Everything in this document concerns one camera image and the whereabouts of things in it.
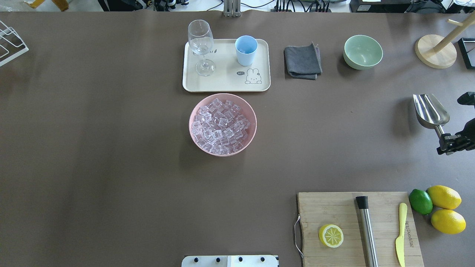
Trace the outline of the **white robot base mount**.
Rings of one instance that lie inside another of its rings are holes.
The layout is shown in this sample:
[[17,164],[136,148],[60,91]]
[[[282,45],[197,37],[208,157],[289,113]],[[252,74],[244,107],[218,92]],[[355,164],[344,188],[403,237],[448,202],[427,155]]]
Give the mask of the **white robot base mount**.
[[186,256],[182,267],[278,267],[275,255]]

